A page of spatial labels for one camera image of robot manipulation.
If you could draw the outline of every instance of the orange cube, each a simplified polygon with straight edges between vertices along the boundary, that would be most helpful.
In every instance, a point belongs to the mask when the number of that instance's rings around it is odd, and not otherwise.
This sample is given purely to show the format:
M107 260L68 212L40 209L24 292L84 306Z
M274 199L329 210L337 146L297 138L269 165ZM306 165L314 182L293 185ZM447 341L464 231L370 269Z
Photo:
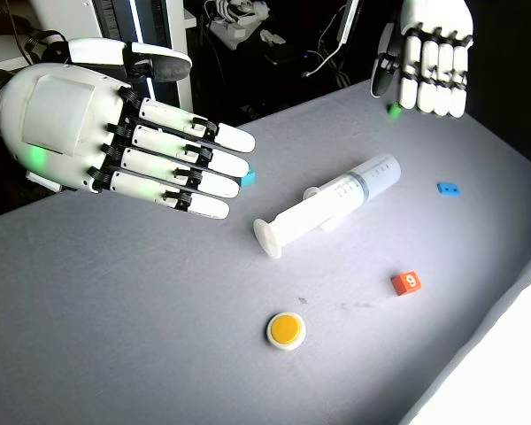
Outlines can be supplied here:
M422 288L421 281L415 272L401 273L391 279L397 295L405 295Z

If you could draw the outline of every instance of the blue block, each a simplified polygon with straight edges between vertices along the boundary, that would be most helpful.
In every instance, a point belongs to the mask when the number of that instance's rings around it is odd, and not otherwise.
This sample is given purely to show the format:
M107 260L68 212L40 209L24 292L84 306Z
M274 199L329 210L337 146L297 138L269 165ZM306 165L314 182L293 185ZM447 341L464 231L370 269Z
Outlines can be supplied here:
M458 186L453 183L438 183L436 187L439 189L439 193L444 197L458 197L460 196L460 190Z
M240 186L250 186L256 182L256 171L250 167L250 171L240 179Z

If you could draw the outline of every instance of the white robotic hand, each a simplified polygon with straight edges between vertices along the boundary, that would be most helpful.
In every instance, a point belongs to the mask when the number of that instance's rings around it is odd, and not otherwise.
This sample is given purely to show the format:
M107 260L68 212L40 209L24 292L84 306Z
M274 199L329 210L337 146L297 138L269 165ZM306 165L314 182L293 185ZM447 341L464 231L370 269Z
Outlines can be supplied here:
M249 171L218 148L255 145L242 130L139 98L125 82L51 63L0 88L0 131L28 178L50 189L107 189L215 219L227 217L228 205L205 194L235 197L235 178Z
M401 68L399 104L459 118L466 108L472 16L464 0L405 0L399 25L388 24L373 68L380 96Z

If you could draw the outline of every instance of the syringe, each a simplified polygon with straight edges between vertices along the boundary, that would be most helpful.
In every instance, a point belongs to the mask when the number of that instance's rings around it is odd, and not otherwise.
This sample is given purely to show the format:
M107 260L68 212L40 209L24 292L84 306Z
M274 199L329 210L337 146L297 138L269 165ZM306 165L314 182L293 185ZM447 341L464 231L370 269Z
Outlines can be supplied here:
M278 259L283 246L323 223L351 213L396 183L400 176L395 158L378 155L320 188L309 188L303 202L281 212L271 223L255 220L256 238L270 257Z

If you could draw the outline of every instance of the table surface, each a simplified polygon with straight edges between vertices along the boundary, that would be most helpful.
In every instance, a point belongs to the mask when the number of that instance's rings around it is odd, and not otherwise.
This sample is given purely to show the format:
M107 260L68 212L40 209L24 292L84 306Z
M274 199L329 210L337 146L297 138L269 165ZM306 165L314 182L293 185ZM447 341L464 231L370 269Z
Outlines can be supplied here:
M395 423L531 255L531 163L468 116L390 120L363 83L245 129L226 220L80 192L0 217L0 424ZM384 151L397 185L264 254L254 219ZM266 341L282 311L293 352Z

